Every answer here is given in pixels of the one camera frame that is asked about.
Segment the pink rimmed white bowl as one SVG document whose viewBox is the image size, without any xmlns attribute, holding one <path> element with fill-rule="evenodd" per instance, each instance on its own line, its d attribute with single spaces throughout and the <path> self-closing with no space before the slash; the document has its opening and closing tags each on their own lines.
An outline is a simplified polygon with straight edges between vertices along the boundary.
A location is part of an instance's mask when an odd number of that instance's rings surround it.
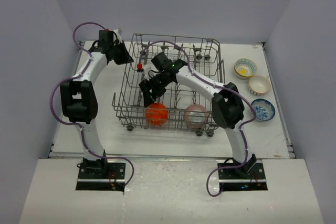
<svg viewBox="0 0 336 224">
<path fill-rule="evenodd" d="M 208 117 L 208 111 L 199 104 L 189 105 L 183 114 L 183 120 L 186 126 L 194 130 L 203 129 L 208 121 Z"/>
</svg>

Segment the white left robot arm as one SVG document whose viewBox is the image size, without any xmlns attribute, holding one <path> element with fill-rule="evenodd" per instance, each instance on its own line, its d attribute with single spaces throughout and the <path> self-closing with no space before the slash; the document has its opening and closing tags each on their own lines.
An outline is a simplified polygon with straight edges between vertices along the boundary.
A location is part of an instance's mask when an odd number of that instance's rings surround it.
<svg viewBox="0 0 336 224">
<path fill-rule="evenodd" d="M 133 63 L 121 33 L 119 28 L 100 30 L 98 40 L 87 51 L 83 66 L 70 80 L 60 84 L 62 113 L 78 130 L 84 149 L 83 161 L 91 165 L 90 171 L 97 178 L 108 175 L 109 165 L 104 162 L 106 153 L 95 123 L 98 101 L 93 86 L 110 62 L 116 65 Z"/>
</svg>

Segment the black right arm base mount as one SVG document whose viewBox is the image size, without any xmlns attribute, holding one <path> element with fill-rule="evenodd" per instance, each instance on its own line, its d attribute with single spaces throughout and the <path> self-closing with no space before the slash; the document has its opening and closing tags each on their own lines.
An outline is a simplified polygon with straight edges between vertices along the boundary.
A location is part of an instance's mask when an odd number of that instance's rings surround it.
<svg viewBox="0 0 336 224">
<path fill-rule="evenodd" d="M 257 161 L 247 173 L 234 169 L 220 169 L 218 178 L 222 192 L 268 190 L 262 161 Z"/>
</svg>

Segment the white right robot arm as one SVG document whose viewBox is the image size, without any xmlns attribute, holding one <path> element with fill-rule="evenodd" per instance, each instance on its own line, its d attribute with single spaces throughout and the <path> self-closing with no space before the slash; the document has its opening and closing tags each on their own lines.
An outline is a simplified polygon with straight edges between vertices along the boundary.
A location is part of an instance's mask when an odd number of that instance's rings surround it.
<svg viewBox="0 0 336 224">
<path fill-rule="evenodd" d="M 223 84 L 216 82 L 196 70 L 182 60 L 170 60 L 164 53 L 156 55 L 151 62 L 158 72 L 149 79 L 139 83 L 143 94 L 144 106 L 153 104 L 166 92 L 166 87 L 178 83 L 196 91 L 206 98 L 212 106 L 212 119 L 226 132 L 232 148 L 234 172 L 239 178 L 246 178 L 253 172 L 256 156 L 249 150 L 244 125 L 244 102 L 232 82 Z"/>
</svg>

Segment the orange bowl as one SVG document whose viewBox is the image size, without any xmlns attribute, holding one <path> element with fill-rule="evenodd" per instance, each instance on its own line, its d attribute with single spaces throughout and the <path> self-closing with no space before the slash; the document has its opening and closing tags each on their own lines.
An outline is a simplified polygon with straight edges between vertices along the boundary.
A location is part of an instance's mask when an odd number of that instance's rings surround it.
<svg viewBox="0 0 336 224">
<path fill-rule="evenodd" d="M 166 106 L 162 103 L 153 103 L 145 109 L 146 121 L 151 126 L 162 126 L 169 117 Z"/>
</svg>

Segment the blue patterned bowl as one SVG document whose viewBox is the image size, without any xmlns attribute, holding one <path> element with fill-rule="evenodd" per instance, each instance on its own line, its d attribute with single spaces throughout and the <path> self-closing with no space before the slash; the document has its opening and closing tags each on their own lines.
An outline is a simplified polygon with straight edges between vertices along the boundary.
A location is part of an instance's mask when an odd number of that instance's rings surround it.
<svg viewBox="0 0 336 224">
<path fill-rule="evenodd" d="M 251 103 L 256 111 L 256 119 L 262 122 L 267 122 L 275 117 L 276 110 L 274 105 L 265 99 L 255 99 Z"/>
</svg>

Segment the beige white bowl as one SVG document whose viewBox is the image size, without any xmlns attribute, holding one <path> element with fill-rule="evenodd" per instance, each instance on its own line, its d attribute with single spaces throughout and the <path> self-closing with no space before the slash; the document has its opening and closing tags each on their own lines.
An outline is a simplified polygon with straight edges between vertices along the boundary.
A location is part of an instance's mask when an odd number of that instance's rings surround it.
<svg viewBox="0 0 336 224">
<path fill-rule="evenodd" d="M 248 81 L 248 90 L 255 96 L 262 96 L 271 89 L 270 81 L 263 76 L 253 76 Z"/>
</svg>

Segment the floral white bowl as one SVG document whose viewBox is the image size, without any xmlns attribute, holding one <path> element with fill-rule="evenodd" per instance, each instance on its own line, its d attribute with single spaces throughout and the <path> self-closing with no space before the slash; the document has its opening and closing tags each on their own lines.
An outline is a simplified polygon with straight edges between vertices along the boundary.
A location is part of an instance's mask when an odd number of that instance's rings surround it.
<svg viewBox="0 0 336 224">
<path fill-rule="evenodd" d="M 250 59 L 240 58 L 234 63 L 234 70 L 239 78 L 249 79 L 257 72 L 257 65 Z"/>
</svg>

